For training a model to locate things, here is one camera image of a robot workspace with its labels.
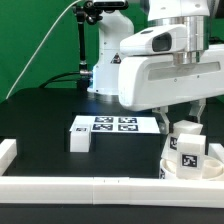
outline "white box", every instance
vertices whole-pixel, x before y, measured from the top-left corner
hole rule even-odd
[[[90,125],[74,125],[70,134],[70,152],[89,152],[90,143]]]
[[[177,141],[176,176],[182,179],[201,179],[205,154],[205,136],[180,134]]]
[[[173,128],[173,134],[177,136],[177,138],[180,136],[181,133],[184,134],[193,134],[193,135],[200,135],[203,125],[182,120],[177,123],[174,123]]]

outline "cable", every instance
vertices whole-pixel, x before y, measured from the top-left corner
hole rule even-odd
[[[72,82],[72,81],[77,81],[77,80],[76,79],[52,80],[52,81],[49,81],[49,82],[45,82],[44,84],[45,84],[45,86],[47,86],[48,84],[54,83],[54,82]]]
[[[56,79],[59,79],[59,78],[63,78],[63,77],[67,77],[67,76],[72,76],[72,75],[79,75],[80,73],[79,72],[67,72],[67,73],[63,73],[63,74],[60,74],[60,75],[56,75],[50,79],[48,79],[46,82],[44,82],[43,84],[41,84],[39,86],[39,88],[44,88],[46,85],[48,85],[48,83],[51,83],[53,82],[54,80]]]
[[[210,44],[218,44],[218,43],[223,44],[223,43],[224,43],[224,40],[222,40],[222,39],[219,38],[219,37],[210,37],[210,38],[209,38],[209,43],[210,43]]]
[[[30,58],[30,60],[28,61],[28,63],[26,64],[26,66],[24,67],[24,69],[22,70],[22,72],[20,73],[20,75],[18,76],[18,78],[16,79],[16,81],[14,82],[14,84],[12,85],[11,89],[9,90],[6,99],[9,98],[9,96],[11,95],[12,91],[14,90],[14,88],[16,87],[17,83],[19,82],[19,80],[22,78],[22,76],[24,75],[24,73],[26,72],[27,68],[29,67],[29,65],[31,64],[31,62],[33,61],[33,59],[35,58],[35,56],[37,55],[37,53],[39,52],[39,50],[41,49],[41,47],[43,46],[43,44],[45,43],[46,39],[48,38],[48,36],[51,34],[52,30],[55,28],[55,26],[57,25],[57,23],[60,21],[60,19],[65,15],[65,13],[75,4],[77,4],[78,2],[81,2],[82,0],[77,0],[75,2],[73,2],[72,4],[70,4],[62,13],[61,15],[57,18],[57,20],[54,22],[54,24],[51,26],[50,30],[47,32],[47,34],[45,35],[44,39],[42,40],[42,42],[40,43],[40,45],[37,47],[36,51],[34,52],[34,54],[32,55],[32,57]]]

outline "green wall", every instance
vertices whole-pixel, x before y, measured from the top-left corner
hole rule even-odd
[[[61,12],[72,0],[1,0],[0,1],[0,101],[36,50]],[[123,12],[135,25],[135,32],[147,27],[146,16],[138,4]],[[214,35],[224,39],[224,20],[213,21]],[[90,68],[98,59],[98,27],[86,24],[86,53]],[[70,10],[40,50],[18,83],[15,91],[38,87],[50,77],[78,70],[79,47],[76,18]],[[49,87],[75,87],[74,83]]]

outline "black table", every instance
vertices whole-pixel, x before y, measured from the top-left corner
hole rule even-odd
[[[189,104],[170,107],[182,120]],[[202,116],[209,143],[224,145],[224,104],[208,100]],[[0,104],[0,138],[16,138],[18,155],[4,175],[158,178],[164,136],[92,134],[89,153],[69,152],[69,128],[76,115],[153,116],[118,103],[87,98],[74,89],[24,89]],[[114,205],[1,204],[2,223],[214,223],[222,209]]]

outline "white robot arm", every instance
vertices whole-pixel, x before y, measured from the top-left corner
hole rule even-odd
[[[119,101],[139,111],[224,94],[224,45],[209,46],[219,1],[149,0],[147,28],[121,44]]]

